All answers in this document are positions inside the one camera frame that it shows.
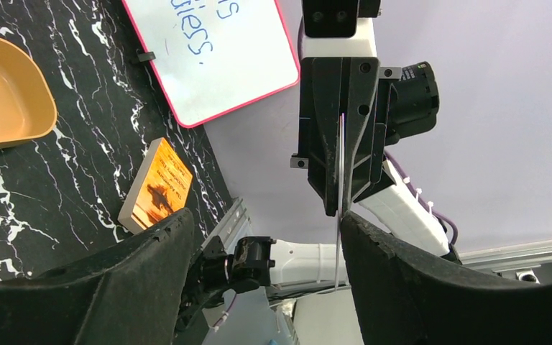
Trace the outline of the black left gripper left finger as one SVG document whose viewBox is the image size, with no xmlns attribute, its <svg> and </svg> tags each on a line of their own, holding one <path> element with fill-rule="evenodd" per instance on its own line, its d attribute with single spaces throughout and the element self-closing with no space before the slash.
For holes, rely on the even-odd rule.
<svg viewBox="0 0 552 345">
<path fill-rule="evenodd" d="M 0 344 L 171 344 L 196 249 L 182 209 L 34 278 L 0 282 Z"/>
</svg>

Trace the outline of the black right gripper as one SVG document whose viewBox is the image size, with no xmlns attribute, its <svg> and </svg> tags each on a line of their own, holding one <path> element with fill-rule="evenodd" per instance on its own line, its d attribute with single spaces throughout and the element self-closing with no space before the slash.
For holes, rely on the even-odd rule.
<svg viewBox="0 0 552 345">
<path fill-rule="evenodd" d="M 439 94 L 430 63 L 380 68 L 377 57 L 351 57 L 345 113 L 345 211 L 371 184 L 377 86 L 378 119 L 383 120 L 378 126 L 379 138 L 384 145 L 426 133 L 437 122 Z M 340 58 L 302 59 L 298 154 L 308 159 L 308 182 L 322 199 L 327 216 L 335 216 L 338 208 L 340 91 Z"/>
</svg>

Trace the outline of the silver credit card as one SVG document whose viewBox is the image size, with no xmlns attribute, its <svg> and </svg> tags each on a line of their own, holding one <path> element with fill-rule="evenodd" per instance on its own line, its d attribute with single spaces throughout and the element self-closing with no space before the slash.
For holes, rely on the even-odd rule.
<svg viewBox="0 0 552 345">
<path fill-rule="evenodd" d="M 341 254 L 341 220 L 344 213 L 344 144 L 345 144 L 345 113 L 339 117 L 339 143 L 338 143 L 338 208 L 336 216 L 336 253 L 335 253 L 335 284 L 333 291 L 340 286 L 340 254 Z"/>
</svg>

